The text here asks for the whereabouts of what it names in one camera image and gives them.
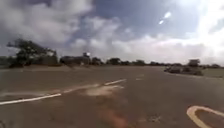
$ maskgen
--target cloud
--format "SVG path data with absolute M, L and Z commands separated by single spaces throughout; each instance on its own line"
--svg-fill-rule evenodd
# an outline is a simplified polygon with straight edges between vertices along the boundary
M 0 27 L 14 37 L 40 43 L 64 43 L 79 29 L 79 17 L 91 9 L 91 0 L 54 0 L 51 6 L 1 0 Z
M 224 18 L 221 5 L 224 2 L 202 2 L 198 29 L 192 33 L 195 36 L 178 39 L 162 33 L 134 37 L 135 31 L 124 28 L 116 17 L 86 16 L 94 8 L 91 0 L 54 0 L 50 5 L 43 2 L 21 5 L 13 0 L 1 0 L 0 44 L 22 36 L 57 49 L 60 56 L 91 52 L 102 58 L 182 63 L 199 58 L 203 63 L 224 64 L 224 29 L 209 33 Z M 171 15 L 168 11 L 159 24 Z M 85 38 L 76 37 L 83 29 L 87 30 Z M 0 55 L 7 51 L 0 48 Z

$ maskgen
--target grass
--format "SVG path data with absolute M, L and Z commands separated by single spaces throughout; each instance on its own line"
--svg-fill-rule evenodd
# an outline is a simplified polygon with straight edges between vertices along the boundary
M 224 69 L 204 69 L 202 72 L 204 76 L 224 78 Z

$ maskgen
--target asphalt road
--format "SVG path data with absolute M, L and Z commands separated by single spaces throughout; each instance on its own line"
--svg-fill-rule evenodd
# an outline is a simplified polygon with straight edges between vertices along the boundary
M 208 128 L 224 126 L 217 113 L 197 110 L 193 120 L 187 114 L 192 106 L 224 112 L 222 79 L 167 74 L 161 68 L 4 71 L 0 101 L 0 128 L 199 128 L 200 121 Z

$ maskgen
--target distant building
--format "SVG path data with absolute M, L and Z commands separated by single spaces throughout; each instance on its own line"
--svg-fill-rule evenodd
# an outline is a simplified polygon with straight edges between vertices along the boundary
M 188 66 L 191 67 L 197 67 L 200 64 L 200 60 L 199 59 L 190 59 L 188 62 Z

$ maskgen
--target sky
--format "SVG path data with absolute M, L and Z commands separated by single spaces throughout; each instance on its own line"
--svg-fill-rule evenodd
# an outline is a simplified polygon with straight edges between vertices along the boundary
M 224 65 L 222 0 L 1 0 L 0 56 L 25 38 L 59 56 Z

